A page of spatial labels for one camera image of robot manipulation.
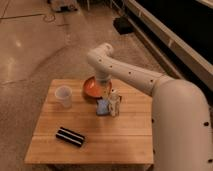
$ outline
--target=wooden table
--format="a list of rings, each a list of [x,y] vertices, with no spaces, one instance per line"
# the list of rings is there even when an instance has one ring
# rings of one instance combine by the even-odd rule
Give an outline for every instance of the wooden table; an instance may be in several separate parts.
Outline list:
[[[96,103],[83,97],[83,80],[53,80],[25,162],[28,164],[152,164],[151,101],[138,90],[112,80],[122,96],[118,117],[96,115]],[[57,103],[54,91],[68,85],[72,108]],[[60,126],[86,136],[81,148],[55,138]]]

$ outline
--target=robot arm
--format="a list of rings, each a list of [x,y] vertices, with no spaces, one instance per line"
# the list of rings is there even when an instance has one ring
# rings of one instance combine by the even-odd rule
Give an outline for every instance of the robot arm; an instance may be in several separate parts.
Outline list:
[[[102,44],[88,53],[95,78],[110,74],[153,97],[152,130],[155,171],[212,171],[212,135],[208,103],[194,84],[110,58]]]
[[[99,83],[107,82],[111,74],[151,96],[154,87],[173,80],[173,78],[161,73],[114,60],[109,57],[112,53],[113,47],[107,43],[88,53],[88,63],[95,68],[95,78]]]

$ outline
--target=paper cup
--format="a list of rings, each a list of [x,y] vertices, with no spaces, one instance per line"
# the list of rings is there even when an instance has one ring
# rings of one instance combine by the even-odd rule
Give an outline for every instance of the paper cup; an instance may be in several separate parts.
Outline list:
[[[72,89],[70,87],[58,87],[55,91],[55,97],[65,108],[72,107]]]

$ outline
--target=red bowl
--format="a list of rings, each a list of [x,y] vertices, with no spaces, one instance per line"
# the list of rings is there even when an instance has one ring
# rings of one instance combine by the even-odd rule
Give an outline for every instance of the red bowl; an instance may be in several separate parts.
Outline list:
[[[112,89],[112,82],[108,84],[108,89]],[[95,77],[90,77],[84,82],[83,91],[86,95],[93,98],[101,98],[101,86],[95,81]]]

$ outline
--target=tiled floor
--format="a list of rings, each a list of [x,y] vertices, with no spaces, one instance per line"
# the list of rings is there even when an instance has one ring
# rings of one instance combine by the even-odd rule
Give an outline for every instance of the tiled floor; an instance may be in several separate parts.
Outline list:
[[[90,12],[80,4],[77,12],[55,14],[55,21],[47,22],[53,14],[46,0],[0,0],[1,17],[32,14],[46,18],[0,20],[0,170],[4,171],[49,170],[25,165],[24,156],[51,80],[93,75],[85,60],[89,49],[108,42],[116,59],[164,72],[134,34],[120,36],[115,31],[112,21],[117,14],[104,3],[93,4]],[[78,165],[68,170],[141,169]]]

